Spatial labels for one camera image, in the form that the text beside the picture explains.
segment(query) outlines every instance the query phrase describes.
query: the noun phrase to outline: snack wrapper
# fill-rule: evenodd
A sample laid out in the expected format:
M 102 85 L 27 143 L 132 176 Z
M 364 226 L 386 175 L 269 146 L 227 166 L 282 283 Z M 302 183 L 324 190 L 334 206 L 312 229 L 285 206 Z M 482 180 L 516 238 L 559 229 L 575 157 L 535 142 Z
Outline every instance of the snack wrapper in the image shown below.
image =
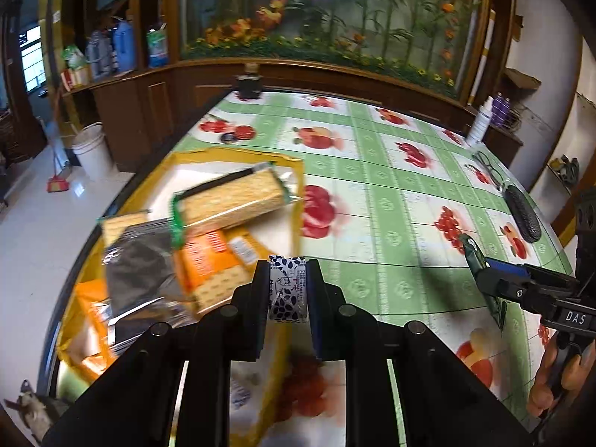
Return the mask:
M 168 220 L 126 228 L 105 250 L 103 264 L 111 308 L 108 345 L 114 355 L 156 322 L 174 328 L 196 322 L 192 301 L 178 280 Z
M 99 354 L 88 356 L 80 363 L 85 377 L 96 380 L 115 361 L 108 345 L 107 322 L 110 318 L 108 290 L 102 279 L 80 282 L 74 287 L 74 295 L 80 308 L 96 333 Z
M 228 303 L 238 286 L 251 281 L 251 275 L 228 249 L 221 231 L 190 237 L 180 254 L 186 288 L 196 301 L 198 316 Z
M 144 224 L 148 221 L 149 212 L 147 210 L 99 219 L 104 245 L 111 246 L 130 225 Z
M 201 183 L 172 199 L 174 245 L 242 224 L 290 203 L 290 193 L 270 162 Z
M 270 256 L 269 319 L 306 322 L 306 260 Z
M 255 239 L 242 225 L 224 232 L 228 248 L 242 262 L 250 276 L 254 275 L 259 260 L 268 260 L 273 255 L 266 246 Z

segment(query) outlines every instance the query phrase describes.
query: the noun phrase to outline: sticker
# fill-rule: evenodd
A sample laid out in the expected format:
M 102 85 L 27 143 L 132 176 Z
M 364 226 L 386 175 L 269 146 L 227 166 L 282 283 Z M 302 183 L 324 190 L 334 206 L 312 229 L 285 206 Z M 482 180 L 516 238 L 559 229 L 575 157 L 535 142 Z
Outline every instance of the sticker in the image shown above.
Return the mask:
M 234 237 L 228 242 L 228 246 L 245 265 L 254 264 L 259 259 L 257 251 L 242 237 Z

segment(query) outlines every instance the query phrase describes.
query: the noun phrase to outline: cracker package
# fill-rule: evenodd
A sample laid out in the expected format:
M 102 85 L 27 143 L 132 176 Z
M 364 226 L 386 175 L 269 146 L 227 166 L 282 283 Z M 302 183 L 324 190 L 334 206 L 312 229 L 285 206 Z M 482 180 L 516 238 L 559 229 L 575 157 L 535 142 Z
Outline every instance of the cracker package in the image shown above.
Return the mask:
M 258 242 L 242 225 L 224 232 L 228 248 L 242 262 L 252 277 L 257 268 L 257 261 L 268 260 L 273 252 Z
M 230 252 L 221 231 L 190 237 L 181 250 L 186 289 L 202 316 L 229 302 L 234 289 L 251 281 L 251 275 Z
M 174 245 L 185 237 L 234 227 L 290 203 L 270 162 L 201 183 L 172 199 Z
M 147 210 L 100 219 L 99 223 L 101 224 L 104 246 L 109 247 L 112 245 L 124 233 L 126 227 L 144 224 L 148 221 L 149 212 Z

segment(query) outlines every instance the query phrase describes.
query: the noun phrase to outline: orange snack package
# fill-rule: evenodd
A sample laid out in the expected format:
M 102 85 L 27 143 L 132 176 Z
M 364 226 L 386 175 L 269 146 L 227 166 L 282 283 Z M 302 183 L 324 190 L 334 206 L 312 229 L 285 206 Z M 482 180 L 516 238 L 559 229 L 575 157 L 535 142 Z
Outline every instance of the orange snack package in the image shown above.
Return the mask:
M 111 354 L 108 347 L 107 317 L 105 316 L 107 310 L 105 301 L 108 297 L 108 289 L 105 285 L 105 280 L 96 279 L 89 282 L 80 282 L 75 285 L 74 294 L 80 304 L 80 308 L 84 311 L 99 338 L 99 350 L 102 360 L 93 358 L 93 361 L 91 361 L 90 358 L 87 358 L 81 364 L 81 367 L 86 370 L 86 373 L 91 378 L 97 379 L 103 373 L 101 368 L 103 364 L 105 364 L 103 368 L 105 370 L 115 361 L 115 357 Z
M 250 282 L 221 231 L 189 238 L 181 249 L 181 261 L 186 289 L 197 302 L 199 316 L 230 301 L 234 289 Z
M 257 261 L 269 260 L 270 255 L 275 255 L 242 225 L 230 228 L 224 234 L 228 248 L 242 262 L 251 276 L 257 268 Z

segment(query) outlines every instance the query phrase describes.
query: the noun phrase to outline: floor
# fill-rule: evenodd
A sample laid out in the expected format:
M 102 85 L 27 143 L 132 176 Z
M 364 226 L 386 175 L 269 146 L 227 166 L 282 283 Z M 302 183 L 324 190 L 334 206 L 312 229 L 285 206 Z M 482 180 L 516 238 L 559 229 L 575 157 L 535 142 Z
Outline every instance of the floor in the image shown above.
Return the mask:
M 96 219 L 132 176 L 114 169 L 92 182 L 75 167 L 70 189 L 49 194 L 46 181 L 52 174 L 46 148 L 0 215 L 0 400 L 16 400 L 24 379 L 35 385 L 48 321 L 70 267 Z

